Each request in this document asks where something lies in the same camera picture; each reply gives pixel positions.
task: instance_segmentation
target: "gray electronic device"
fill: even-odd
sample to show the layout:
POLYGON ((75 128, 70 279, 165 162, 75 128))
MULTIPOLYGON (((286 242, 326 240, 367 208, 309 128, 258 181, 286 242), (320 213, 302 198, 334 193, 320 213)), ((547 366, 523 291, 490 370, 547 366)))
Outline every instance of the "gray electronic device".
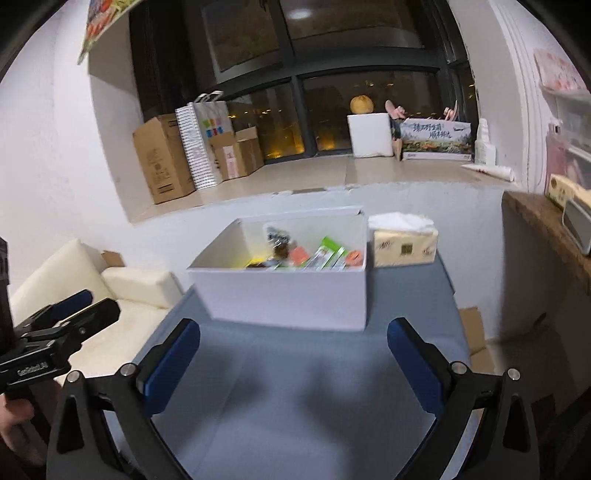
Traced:
POLYGON ((577 199, 568 200, 562 225, 583 255, 591 254, 591 209, 577 199))

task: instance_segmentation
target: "cream couch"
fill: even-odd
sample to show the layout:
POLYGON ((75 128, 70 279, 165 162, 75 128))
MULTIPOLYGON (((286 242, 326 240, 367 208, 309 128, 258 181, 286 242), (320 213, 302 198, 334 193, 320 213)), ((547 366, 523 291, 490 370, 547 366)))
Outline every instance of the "cream couch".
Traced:
MULTIPOLYGON (((131 362, 170 309, 183 296, 170 272, 113 267, 100 271, 78 240, 65 244, 10 297, 15 325, 45 305, 83 289, 94 303, 117 301, 119 320, 84 342, 70 357, 72 369, 86 377, 113 374, 131 362)), ((63 383, 65 376, 57 380, 63 383)))

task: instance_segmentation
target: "open white storage box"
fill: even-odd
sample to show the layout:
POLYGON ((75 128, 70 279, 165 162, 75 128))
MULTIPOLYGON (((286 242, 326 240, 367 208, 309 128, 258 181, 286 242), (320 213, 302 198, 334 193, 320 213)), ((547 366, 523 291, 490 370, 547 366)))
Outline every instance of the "open white storage box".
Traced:
POLYGON ((367 217, 358 207, 240 218, 228 225, 188 271, 212 318, 313 330, 360 331, 366 324, 367 217), (272 249, 265 226, 289 232, 313 255, 325 236, 363 253, 363 266, 342 271, 246 269, 272 249))

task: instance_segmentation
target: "metal bolt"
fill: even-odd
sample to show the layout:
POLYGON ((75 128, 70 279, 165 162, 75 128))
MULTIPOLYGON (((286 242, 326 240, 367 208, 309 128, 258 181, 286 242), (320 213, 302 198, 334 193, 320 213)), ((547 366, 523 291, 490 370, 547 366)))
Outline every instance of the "metal bolt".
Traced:
POLYGON ((80 378, 80 372, 78 370, 74 370, 74 371, 68 373, 66 380, 68 380, 68 382, 70 382, 70 383, 74 383, 74 382, 78 381, 79 378, 80 378))
POLYGON ((521 374, 516 368, 510 368, 507 370, 507 375, 509 375, 509 378, 512 380, 519 380, 521 378, 521 374))
POLYGON ((119 372, 121 373, 121 375, 123 375, 124 377, 128 377, 130 375, 133 375, 135 372, 136 366, 134 364, 125 364, 124 366, 122 366, 119 369, 119 372))
POLYGON ((468 371, 468 367, 462 362, 453 362, 452 371, 457 375, 463 375, 468 371))

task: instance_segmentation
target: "blue tablecloth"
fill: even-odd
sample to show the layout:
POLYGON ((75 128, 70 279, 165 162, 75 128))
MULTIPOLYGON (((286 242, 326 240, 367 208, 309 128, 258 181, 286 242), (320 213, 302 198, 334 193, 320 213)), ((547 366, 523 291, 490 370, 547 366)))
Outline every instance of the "blue tablecloth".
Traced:
MULTIPOLYGON (((440 257, 369 270, 368 326, 342 333, 212 320, 190 291, 136 359, 180 319, 199 323, 201 347, 154 424, 196 480, 392 480, 433 416, 386 329, 405 316, 448 360, 469 362, 453 293, 440 257)), ((444 478, 460 468, 475 429, 472 419, 444 478)))

